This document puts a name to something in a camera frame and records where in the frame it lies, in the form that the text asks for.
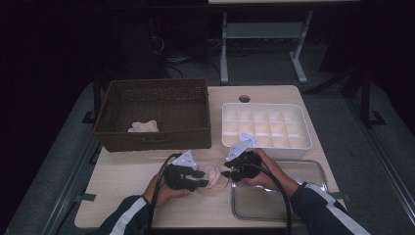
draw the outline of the brown wicker basket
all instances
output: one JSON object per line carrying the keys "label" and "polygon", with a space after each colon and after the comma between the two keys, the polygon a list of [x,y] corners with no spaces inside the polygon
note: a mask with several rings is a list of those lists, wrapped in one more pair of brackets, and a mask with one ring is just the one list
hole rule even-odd
{"label": "brown wicker basket", "polygon": [[[127,132],[154,119],[159,132]],[[94,134],[110,152],[208,149],[208,87],[203,78],[112,81]]]}

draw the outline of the white stripe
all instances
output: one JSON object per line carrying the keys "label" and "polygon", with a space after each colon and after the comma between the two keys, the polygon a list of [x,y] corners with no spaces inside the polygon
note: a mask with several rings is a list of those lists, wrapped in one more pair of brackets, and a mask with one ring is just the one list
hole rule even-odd
{"label": "white stripe", "polygon": [[336,202],[336,199],[334,199],[328,193],[326,193],[323,190],[321,190],[315,184],[307,184],[307,185],[305,185],[305,188],[312,189],[314,192],[316,192],[317,194],[319,194],[324,200],[326,200],[328,204],[334,204]]}
{"label": "white stripe", "polygon": [[360,224],[342,210],[336,208],[333,204],[328,204],[326,208],[353,234],[370,234]]}
{"label": "white stripe", "polygon": [[146,206],[146,201],[143,198],[139,198],[128,211],[122,214],[122,216],[119,218],[119,220],[116,222],[113,231],[110,233],[110,235],[121,235],[124,234],[125,227],[128,224],[128,222],[131,220],[131,218],[136,214],[138,211],[140,211],[144,206]]}

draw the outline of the person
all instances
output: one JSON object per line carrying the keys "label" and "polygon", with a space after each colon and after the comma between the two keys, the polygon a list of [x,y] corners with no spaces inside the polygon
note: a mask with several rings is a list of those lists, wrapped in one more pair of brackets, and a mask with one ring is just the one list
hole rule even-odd
{"label": "person", "polygon": [[[332,196],[322,191],[318,186],[303,182],[298,184],[262,149],[254,150],[262,159],[262,167],[277,177],[286,191],[293,211],[302,219],[309,234],[369,234],[360,224],[354,221],[346,209]],[[150,216],[150,203],[157,182],[158,174],[150,181],[141,196],[130,196],[122,201],[103,224],[90,235],[104,234],[140,234]],[[261,172],[255,178],[245,178],[244,183],[255,186],[261,185],[271,190],[279,190],[277,185],[266,174]],[[189,190],[172,190],[163,184],[156,202],[161,207],[169,200],[188,196]]]}

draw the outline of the hand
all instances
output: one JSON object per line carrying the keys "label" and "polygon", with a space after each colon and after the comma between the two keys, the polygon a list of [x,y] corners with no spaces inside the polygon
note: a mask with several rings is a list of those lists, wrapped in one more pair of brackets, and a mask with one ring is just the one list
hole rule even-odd
{"label": "hand", "polygon": [[[152,180],[147,186],[146,191],[142,195],[145,199],[147,199],[149,204],[152,202],[153,194],[155,192],[158,178],[159,178],[159,174],[157,173],[155,176],[153,176]],[[189,194],[190,194],[190,191],[187,189],[180,189],[180,190],[171,189],[164,183],[164,179],[163,179],[161,181],[161,189],[159,191],[158,198],[156,201],[156,208],[161,207],[162,205],[166,204],[170,199],[185,197],[185,196],[188,196]]]}
{"label": "hand", "polygon": [[[277,164],[277,162],[269,158],[262,149],[255,149],[254,152],[256,152],[262,159],[261,167],[269,170],[281,182],[281,185],[284,187],[288,196],[291,198],[291,196],[296,192],[300,185],[294,179],[288,176]],[[279,190],[274,181],[263,172],[261,172],[255,178],[245,178],[242,181],[250,186],[260,185],[266,189]]]}

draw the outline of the cable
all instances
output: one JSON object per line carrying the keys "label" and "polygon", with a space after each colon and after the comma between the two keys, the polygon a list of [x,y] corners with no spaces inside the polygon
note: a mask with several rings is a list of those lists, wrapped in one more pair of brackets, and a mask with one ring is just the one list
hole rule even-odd
{"label": "cable", "polygon": [[283,195],[284,198],[284,203],[286,206],[286,211],[287,211],[287,235],[291,235],[291,230],[292,230],[292,219],[291,219],[291,208],[290,208],[290,201],[288,199],[288,195],[286,193],[286,191],[284,190],[284,187],[282,186],[281,182],[277,179],[277,177],[275,177],[270,171],[255,165],[255,164],[244,164],[246,166],[253,166],[257,169],[259,169],[261,172],[263,172],[264,174],[268,175],[268,177],[270,177],[272,179],[272,181],[274,181],[274,183],[278,186],[278,188],[280,188],[281,193]]}
{"label": "cable", "polygon": [[149,222],[147,223],[147,229],[150,229],[152,227],[152,223],[153,223],[153,215],[155,212],[155,207],[156,207],[156,202],[157,202],[157,197],[159,195],[159,191],[161,189],[161,181],[162,178],[164,176],[164,171],[167,167],[167,163],[168,161],[170,161],[170,159],[177,158],[179,157],[181,154],[173,154],[170,155],[165,161],[164,164],[162,164],[160,171],[159,171],[159,177],[157,179],[157,183],[156,183],[156,187],[155,187],[155,192],[153,193],[153,197],[152,197],[152,202],[150,203],[150,217],[149,217]]}

